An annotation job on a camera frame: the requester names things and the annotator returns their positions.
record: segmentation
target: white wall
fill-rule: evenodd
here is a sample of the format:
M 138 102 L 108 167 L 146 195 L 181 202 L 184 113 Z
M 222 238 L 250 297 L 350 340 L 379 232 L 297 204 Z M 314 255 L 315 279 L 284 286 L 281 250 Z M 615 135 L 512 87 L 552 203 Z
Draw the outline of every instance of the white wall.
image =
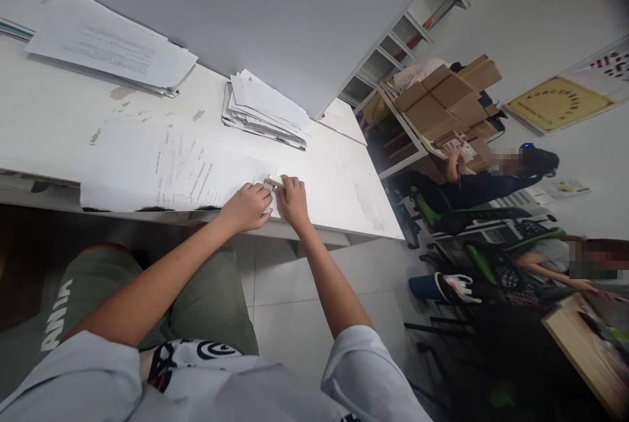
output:
M 454 8 L 421 43 L 420 58 L 469 63 L 486 53 L 503 80 L 488 92 L 507 102 L 629 33 L 626 0 L 470 0 Z M 629 239 L 629 104 L 536 138 L 509 119 L 496 149 L 524 142 L 557 153 L 558 176 L 574 177 L 593 192 L 549 208 L 573 234 Z

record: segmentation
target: stack of papers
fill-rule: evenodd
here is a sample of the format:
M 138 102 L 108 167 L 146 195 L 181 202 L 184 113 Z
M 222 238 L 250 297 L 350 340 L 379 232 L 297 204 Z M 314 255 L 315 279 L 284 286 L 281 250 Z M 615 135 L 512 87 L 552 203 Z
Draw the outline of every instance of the stack of papers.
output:
M 277 165 L 190 139 L 156 124 L 108 121 L 81 178 L 85 210 L 136 212 L 221 208 Z
M 94 0 L 0 0 L 0 33 L 26 51 L 178 94 L 197 57 Z
M 306 111 L 248 70 L 225 87 L 223 124 L 306 150 L 313 121 Z

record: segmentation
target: black cable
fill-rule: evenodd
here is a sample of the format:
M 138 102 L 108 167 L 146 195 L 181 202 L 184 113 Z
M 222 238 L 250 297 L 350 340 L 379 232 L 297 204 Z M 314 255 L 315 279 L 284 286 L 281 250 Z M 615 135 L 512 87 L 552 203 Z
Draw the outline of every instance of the black cable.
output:
M 499 136 L 494 137 L 493 139 L 491 139 L 490 141 L 488 141 L 488 144 L 490 144 L 491 142 L 493 142 L 493 141 L 494 141 L 494 140 L 496 140 L 497 138 L 500 138 L 500 137 L 502 137 L 503 135 L 505 135 L 505 132 L 506 132 L 506 129 L 504 129 L 504 130 L 502 131 L 502 133 L 501 133 Z

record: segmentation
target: stack of cardboard boxes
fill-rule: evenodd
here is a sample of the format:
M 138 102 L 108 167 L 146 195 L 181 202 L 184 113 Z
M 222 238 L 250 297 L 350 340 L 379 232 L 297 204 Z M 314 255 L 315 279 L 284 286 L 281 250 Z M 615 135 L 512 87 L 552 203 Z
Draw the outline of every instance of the stack of cardboard boxes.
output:
M 468 140 L 477 156 L 467 166 L 479 170 L 490 160 L 484 139 L 498 133 L 486 120 L 498 109 L 495 105 L 483 108 L 478 102 L 479 92 L 501 79 L 494 62 L 483 55 L 459 73 L 440 66 L 405 90 L 395 104 L 415 133 L 437 148 L 455 138 Z

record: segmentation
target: white shirt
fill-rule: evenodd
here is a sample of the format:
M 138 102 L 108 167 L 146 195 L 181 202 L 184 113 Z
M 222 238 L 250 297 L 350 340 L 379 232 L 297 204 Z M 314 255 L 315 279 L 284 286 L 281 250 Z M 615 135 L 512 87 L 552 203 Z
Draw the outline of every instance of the white shirt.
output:
M 143 353 L 81 332 L 0 404 L 0 422 L 430 421 L 371 328 L 337 337 L 321 391 L 257 356 L 177 340 Z

